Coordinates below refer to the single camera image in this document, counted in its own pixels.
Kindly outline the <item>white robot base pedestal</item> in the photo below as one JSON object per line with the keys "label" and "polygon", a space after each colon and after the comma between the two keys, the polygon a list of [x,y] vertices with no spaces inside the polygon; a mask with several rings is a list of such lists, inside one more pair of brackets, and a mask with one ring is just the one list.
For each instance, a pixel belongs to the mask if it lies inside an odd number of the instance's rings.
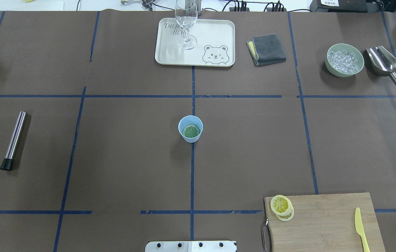
{"label": "white robot base pedestal", "polygon": [[145,252],[236,252],[238,246],[230,240],[151,241]]}

